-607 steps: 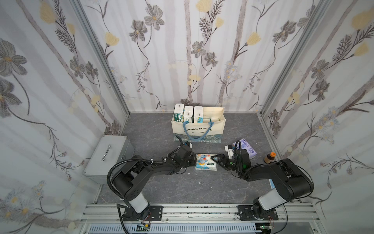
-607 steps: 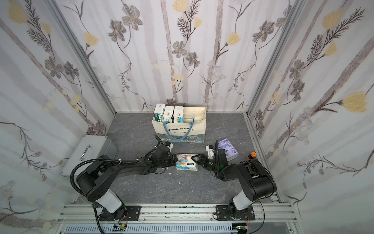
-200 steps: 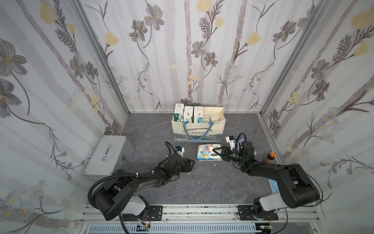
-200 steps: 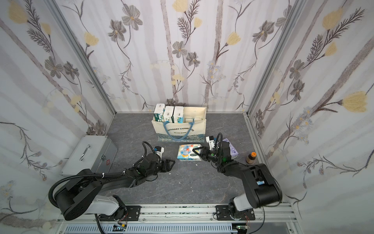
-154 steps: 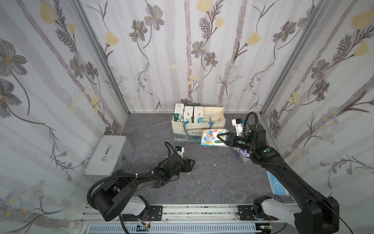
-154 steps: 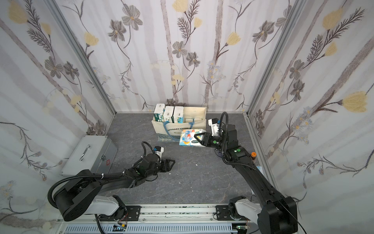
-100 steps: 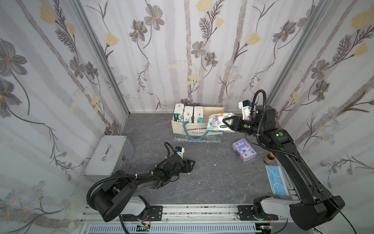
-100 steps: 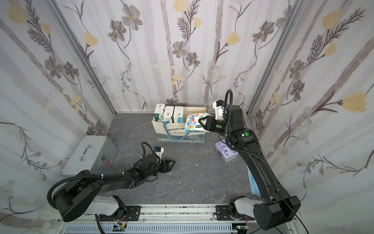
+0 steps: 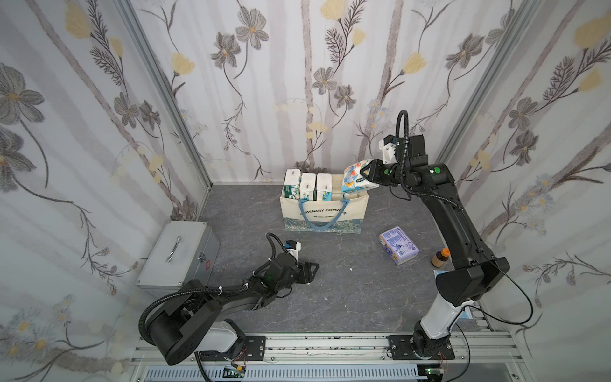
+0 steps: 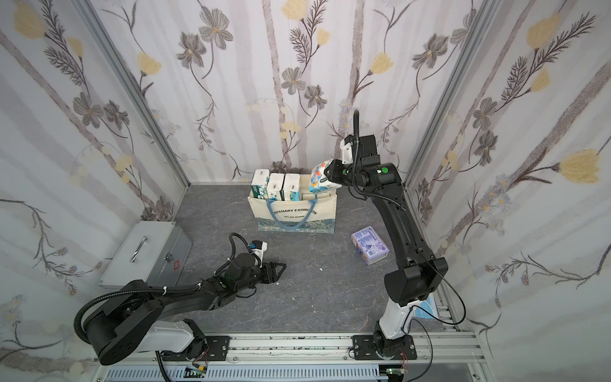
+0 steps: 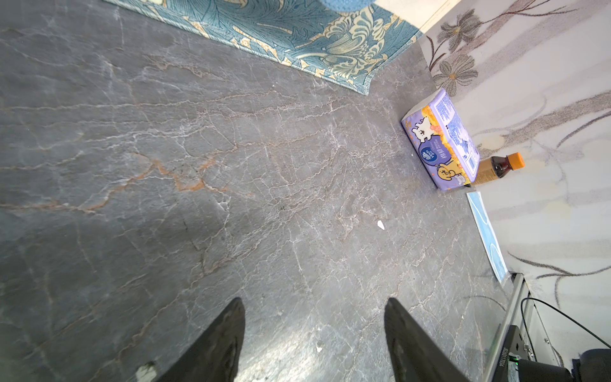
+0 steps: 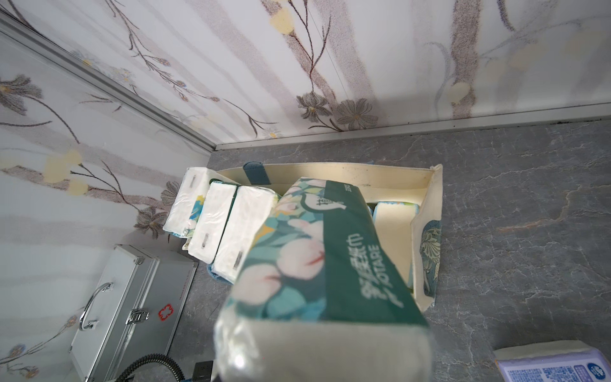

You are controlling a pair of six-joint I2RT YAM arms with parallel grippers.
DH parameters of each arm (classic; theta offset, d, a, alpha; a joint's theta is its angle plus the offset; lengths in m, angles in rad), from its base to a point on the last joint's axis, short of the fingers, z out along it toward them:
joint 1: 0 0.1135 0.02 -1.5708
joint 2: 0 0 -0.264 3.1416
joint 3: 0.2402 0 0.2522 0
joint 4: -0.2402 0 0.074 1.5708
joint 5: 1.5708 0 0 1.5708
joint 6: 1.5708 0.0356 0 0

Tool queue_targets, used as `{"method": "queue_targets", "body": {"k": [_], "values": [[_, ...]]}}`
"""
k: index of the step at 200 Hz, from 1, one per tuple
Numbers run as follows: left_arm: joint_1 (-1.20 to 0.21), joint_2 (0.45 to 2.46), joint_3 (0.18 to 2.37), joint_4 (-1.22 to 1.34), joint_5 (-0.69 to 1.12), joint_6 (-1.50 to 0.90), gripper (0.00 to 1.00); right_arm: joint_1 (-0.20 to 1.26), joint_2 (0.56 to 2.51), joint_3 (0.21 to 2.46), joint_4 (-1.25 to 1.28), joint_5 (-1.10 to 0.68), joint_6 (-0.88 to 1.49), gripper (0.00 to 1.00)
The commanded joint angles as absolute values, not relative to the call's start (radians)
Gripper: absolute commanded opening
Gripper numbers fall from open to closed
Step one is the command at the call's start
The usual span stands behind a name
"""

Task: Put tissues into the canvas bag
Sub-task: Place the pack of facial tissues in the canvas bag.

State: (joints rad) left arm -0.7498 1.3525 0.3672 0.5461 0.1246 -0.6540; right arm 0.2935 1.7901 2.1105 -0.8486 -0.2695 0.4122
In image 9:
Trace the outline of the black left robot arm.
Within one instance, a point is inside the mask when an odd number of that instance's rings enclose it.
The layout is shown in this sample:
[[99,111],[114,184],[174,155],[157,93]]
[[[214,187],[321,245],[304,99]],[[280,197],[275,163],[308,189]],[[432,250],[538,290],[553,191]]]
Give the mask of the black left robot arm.
[[155,346],[169,366],[193,358],[208,381],[205,361],[246,360],[248,338],[229,316],[267,307],[288,297],[295,284],[314,281],[320,266],[299,261],[299,242],[283,242],[272,232],[266,238],[270,257],[239,285],[204,286],[194,279],[143,311],[138,320],[140,337]]

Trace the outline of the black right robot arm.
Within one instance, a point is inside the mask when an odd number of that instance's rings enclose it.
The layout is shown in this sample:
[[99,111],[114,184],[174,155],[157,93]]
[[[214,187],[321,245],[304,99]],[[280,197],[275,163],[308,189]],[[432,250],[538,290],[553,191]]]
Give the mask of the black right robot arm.
[[416,323],[410,340],[412,353],[427,360],[448,349],[459,316],[507,277],[510,265],[506,258],[496,256],[478,233],[447,165],[431,164],[423,136],[410,135],[408,117],[402,110],[395,133],[384,140],[394,146],[394,162],[374,159],[360,173],[378,186],[402,189],[407,199],[418,197],[450,252],[453,270],[436,277],[437,296]]

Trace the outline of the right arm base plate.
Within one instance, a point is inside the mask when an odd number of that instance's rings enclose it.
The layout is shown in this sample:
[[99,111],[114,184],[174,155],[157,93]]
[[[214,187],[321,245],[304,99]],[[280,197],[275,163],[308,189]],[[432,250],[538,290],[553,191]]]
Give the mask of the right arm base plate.
[[454,360],[450,337],[429,339],[417,333],[388,336],[389,350],[394,361],[441,361]]

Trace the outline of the cartoon elephant tissue pack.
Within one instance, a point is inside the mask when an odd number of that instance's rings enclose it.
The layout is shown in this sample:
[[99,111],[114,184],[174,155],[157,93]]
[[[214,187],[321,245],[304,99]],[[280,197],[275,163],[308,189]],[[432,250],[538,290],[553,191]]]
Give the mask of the cartoon elephant tissue pack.
[[378,184],[367,178],[371,170],[371,163],[372,159],[367,159],[346,167],[342,177],[341,192],[353,194],[378,188]]

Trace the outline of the green white tissue pack front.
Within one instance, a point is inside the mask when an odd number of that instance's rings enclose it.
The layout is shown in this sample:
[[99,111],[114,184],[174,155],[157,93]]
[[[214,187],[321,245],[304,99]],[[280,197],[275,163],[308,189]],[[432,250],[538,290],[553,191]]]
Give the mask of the green white tissue pack front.
[[333,176],[330,173],[319,173],[316,180],[316,201],[330,202],[333,198]]

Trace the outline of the green white tissue pack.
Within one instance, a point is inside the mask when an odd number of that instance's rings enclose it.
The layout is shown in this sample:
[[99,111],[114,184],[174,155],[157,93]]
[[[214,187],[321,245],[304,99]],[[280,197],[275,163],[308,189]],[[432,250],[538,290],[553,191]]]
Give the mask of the green white tissue pack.
[[316,201],[330,202],[333,198],[333,176],[330,173],[319,173],[316,180]]
[[283,197],[287,199],[299,200],[301,198],[302,172],[299,169],[288,169],[283,182]]

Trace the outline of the cream canvas tote bag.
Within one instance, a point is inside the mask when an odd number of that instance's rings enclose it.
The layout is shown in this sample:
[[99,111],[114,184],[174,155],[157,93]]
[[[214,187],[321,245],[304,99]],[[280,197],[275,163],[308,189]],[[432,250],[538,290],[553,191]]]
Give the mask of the cream canvas tote bag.
[[281,195],[280,208],[287,232],[360,234],[369,203],[368,191],[341,192],[343,176],[333,174],[332,199],[328,202],[289,199]]

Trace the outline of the green white tissue pack back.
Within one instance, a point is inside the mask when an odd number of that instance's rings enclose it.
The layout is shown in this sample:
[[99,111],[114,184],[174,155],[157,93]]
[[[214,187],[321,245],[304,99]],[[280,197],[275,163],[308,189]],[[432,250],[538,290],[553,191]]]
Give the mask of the green white tissue pack back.
[[299,169],[288,169],[283,182],[283,197],[287,199],[299,200],[301,198],[302,172]]

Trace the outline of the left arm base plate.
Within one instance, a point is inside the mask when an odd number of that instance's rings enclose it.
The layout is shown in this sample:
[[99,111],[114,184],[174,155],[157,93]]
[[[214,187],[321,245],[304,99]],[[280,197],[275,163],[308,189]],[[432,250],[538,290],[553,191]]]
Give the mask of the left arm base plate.
[[209,350],[197,355],[201,361],[263,361],[266,342],[265,336],[238,337],[235,344],[224,353]]

